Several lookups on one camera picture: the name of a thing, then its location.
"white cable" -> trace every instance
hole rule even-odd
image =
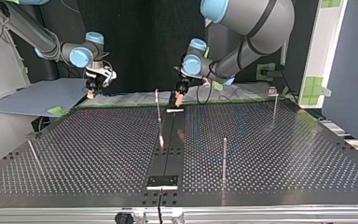
[[[66,4],[63,2],[63,0],[61,0],[61,2],[62,2],[62,4],[63,4],[64,6],[66,6],[67,8],[69,8],[69,9],[71,9],[72,11],[74,11],[74,12],[76,12],[76,13],[80,14],[80,12],[79,12],[79,11],[77,11],[76,9],[74,9],[74,8],[69,7],[68,5],[66,5]]]

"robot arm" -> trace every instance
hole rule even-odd
[[[32,45],[39,57],[86,68],[89,98],[93,98],[102,85],[109,86],[117,77],[110,63],[103,60],[107,55],[103,52],[103,35],[90,32],[86,34],[83,44],[62,43],[19,5],[10,2],[0,1],[0,18],[8,18],[6,27]]]
[[[204,57],[204,41],[191,40],[181,72],[184,77],[207,77],[226,85],[240,70],[278,50],[289,38],[295,20],[291,0],[202,0],[200,10],[212,22],[243,35],[243,40],[220,62]]]

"vertical metal post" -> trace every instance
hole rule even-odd
[[[155,92],[156,94],[156,104],[157,104],[157,112],[158,112],[158,125],[159,125],[159,144],[161,148],[164,147],[164,138],[162,137],[162,124],[161,124],[161,114],[159,110],[159,97],[158,97],[158,90]]]
[[[277,94],[275,96],[275,106],[274,106],[274,118],[275,118],[275,115],[277,114],[277,107],[278,107],[278,99],[279,98],[279,94]]]
[[[28,139],[28,145],[30,146],[32,154],[34,154],[34,158],[39,162],[39,158],[37,157],[36,151],[34,150],[34,144],[32,143],[31,139]]]
[[[226,169],[227,169],[227,139],[223,139],[223,184],[226,184]]]

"black curtain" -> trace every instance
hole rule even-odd
[[[200,0],[77,0],[87,31],[105,36],[117,80],[104,91],[174,90],[191,38],[204,38]]]

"gray panel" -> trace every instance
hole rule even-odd
[[[0,206],[140,206],[158,130],[152,107],[76,110],[34,144],[39,161],[6,158]]]
[[[358,0],[347,5],[323,113],[358,138]]]
[[[358,204],[358,152],[293,106],[279,103],[274,119],[273,106],[186,108],[178,206]]]
[[[86,95],[85,86],[86,80],[81,78],[41,81],[1,100],[0,113],[56,118],[48,111],[56,106],[74,107]]]

